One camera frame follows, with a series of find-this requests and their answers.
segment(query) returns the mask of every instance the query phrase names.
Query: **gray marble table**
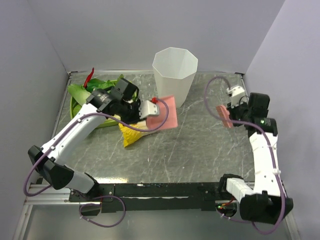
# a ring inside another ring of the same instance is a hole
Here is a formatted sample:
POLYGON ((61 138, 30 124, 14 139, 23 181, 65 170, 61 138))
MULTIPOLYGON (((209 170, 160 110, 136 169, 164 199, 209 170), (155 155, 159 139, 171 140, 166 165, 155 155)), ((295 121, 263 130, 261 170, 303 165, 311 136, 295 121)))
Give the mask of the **gray marble table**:
MULTIPOLYGON (((119 74, 93 77, 105 81, 119 74)), ((87 75, 72 73, 70 83, 82 84, 87 75)), ((197 73, 185 103, 177 109, 177 128, 144 136, 126 148, 118 126, 96 129, 74 150, 67 165, 100 183, 217 182, 225 173, 253 182, 254 160, 245 128, 224 128, 204 106, 205 85, 219 75, 232 85, 243 85, 238 74, 197 73)), ((153 74, 125 74, 125 78, 139 87, 142 100, 157 95, 153 74)), ((227 103, 226 88, 220 80, 212 83, 208 96, 213 109, 227 103)), ((70 121, 69 104, 67 94, 56 133, 70 121)))

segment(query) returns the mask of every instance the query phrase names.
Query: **marble surface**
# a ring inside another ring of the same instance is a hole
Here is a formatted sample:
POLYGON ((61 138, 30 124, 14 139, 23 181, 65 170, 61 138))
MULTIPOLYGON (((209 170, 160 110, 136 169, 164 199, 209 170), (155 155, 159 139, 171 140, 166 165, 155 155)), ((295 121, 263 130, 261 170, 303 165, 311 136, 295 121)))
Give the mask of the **marble surface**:
MULTIPOLYGON (((71 84, 83 84, 87 73, 72 73, 71 84)), ((119 74, 94 74, 100 80, 119 74)), ((204 105, 204 88, 214 76, 225 76, 232 85, 243 85, 238 74, 197 73, 186 101, 177 109, 178 127, 144 136, 124 148, 118 126, 94 130, 72 153, 68 166, 87 172, 100 183, 217 182, 225 173, 254 181, 254 160, 243 126, 224 128, 210 116, 204 105)), ((140 98, 157 95, 153 74, 125 74, 140 89, 140 98)), ((226 104, 227 86, 213 82, 209 104, 226 104)), ((70 95, 66 96, 57 125, 60 131, 69 121, 70 95)))

